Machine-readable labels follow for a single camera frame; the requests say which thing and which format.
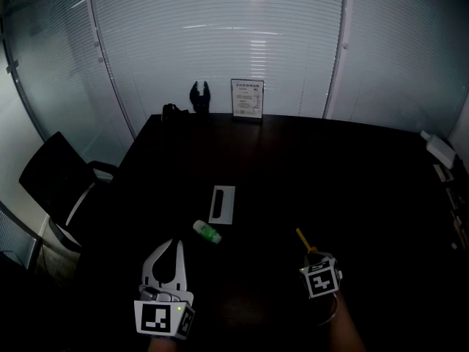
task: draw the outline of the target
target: chair backrest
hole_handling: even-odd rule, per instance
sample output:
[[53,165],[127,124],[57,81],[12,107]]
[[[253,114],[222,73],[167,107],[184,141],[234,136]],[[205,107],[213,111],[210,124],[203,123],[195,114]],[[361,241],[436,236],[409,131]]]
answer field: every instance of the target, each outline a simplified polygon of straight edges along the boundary
[[60,132],[34,154],[20,177],[20,184],[62,226],[80,196],[96,181],[92,168]]

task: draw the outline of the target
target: dark tabletop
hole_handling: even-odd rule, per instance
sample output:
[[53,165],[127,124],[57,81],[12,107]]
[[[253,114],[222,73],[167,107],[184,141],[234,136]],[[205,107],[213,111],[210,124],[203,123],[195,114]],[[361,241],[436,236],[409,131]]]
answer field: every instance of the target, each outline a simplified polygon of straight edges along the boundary
[[[418,134],[210,116],[177,125],[151,116],[122,162],[80,261],[83,345],[98,333],[144,350],[133,319],[141,266],[176,237],[195,295],[186,349],[323,349],[327,326],[311,325],[296,286],[305,253],[297,227],[339,261],[341,290],[370,350],[459,343],[467,266],[450,247],[448,200]],[[236,186],[233,225],[214,226],[218,245],[192,230],[208,220],[214,185]]]

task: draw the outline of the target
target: office chair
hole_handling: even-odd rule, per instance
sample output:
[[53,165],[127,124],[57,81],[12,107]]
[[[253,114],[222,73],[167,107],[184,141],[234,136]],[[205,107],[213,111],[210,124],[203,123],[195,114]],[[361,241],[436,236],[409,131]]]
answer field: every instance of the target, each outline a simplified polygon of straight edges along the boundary
[[117,167],[110,164],[86,164],[58,132],[34,154],[20,176],[20,184],[51,217],[49,226],[54,235],[74,252],[80,252],[91,238],[86,220],[98,211],[109,186],[97,178],[93,169],[113,176],[117,173]]

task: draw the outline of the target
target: certificate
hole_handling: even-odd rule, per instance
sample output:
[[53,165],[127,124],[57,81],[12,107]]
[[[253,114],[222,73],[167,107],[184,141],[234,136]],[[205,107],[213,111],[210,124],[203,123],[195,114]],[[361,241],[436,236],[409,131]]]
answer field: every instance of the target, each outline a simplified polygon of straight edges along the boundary
[[264,81],[232,79],[233,116],[262,119]]

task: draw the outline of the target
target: black table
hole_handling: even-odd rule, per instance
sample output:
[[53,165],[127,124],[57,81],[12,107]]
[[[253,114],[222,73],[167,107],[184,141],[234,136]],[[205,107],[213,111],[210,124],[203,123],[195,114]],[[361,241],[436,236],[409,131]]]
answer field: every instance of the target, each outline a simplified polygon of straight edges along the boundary
[[[178,237],[195,295],[187,349],[323,349],[327,326],[310,325],[292,286],[304,253],[300,227],[338,259],[370,350],[457,345],[467,327],[467,266],[450,247],[433,162],[419,135],[370,125],[279,116],[259,125],[213,114],[208,123],[191,115],[167,126],[151,116],[82,254],[77,304],[93,316],[81,344],[100,333],[145,348],[133,320],[141,266]],[[208,220],[214,185],[237,187],[234,223],[216,226],[217,246],[192,230]]]

